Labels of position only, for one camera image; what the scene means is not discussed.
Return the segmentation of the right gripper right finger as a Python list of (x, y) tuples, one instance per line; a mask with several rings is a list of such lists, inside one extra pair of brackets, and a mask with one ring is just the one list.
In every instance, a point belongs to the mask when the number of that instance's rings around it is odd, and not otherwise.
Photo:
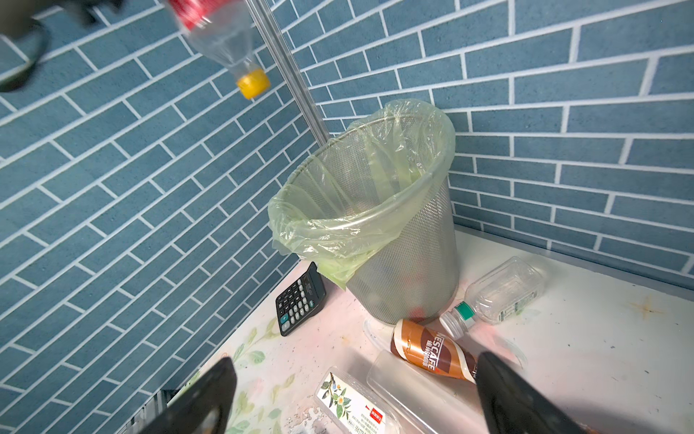
[(480, 354), (475, 381), (491, 433), (585, 431), (491, 352)]

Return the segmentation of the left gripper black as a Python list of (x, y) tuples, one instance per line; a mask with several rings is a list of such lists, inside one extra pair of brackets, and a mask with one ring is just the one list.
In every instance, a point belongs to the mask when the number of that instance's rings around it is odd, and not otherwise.
[(50, 31), (35, 18), (37, 14), (53, 7), (61, 7), (79, 24), (91, 26), (97, 22), (95, 12), (100, 5), (108, 5), (114, 12), (119, 12), (124, 3), (123, 0), (2, 1), (1, 36), (10, 40), (21, 40), (31, 36), (37, 37), (38, 42), (25, 65), (1, 81), (1, 92), (16, 92), (27, 85), (49, 48)]

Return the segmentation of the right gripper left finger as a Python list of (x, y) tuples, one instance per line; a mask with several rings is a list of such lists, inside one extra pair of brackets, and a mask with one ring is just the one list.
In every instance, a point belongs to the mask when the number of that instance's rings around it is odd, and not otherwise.
[(141, 433), (224, 433), (237, 381), (231, 358), (220, 359), (186, 392), (179, 393), (177, 399)]

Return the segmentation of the clear bottle green cap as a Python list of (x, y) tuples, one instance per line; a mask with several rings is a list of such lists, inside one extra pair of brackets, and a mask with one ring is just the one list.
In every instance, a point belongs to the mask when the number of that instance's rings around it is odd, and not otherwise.
[(511, 257), (472, 283), (463, 301), (439, 321), (452, 338), (460, 339), (478, 323), (498, 325), (519, 314), (544, 290), (542, 275), (527, 262)]

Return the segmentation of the red label bottle yellow cap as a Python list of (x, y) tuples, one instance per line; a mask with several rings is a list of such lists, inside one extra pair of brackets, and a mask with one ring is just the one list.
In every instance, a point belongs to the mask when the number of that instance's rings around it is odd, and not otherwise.
[(264, 70), (252, 59), (252, 17), (239, 0), (168, 0), (167, 5), (189, 45), (225, 67), (245, 99), (271, 88)]

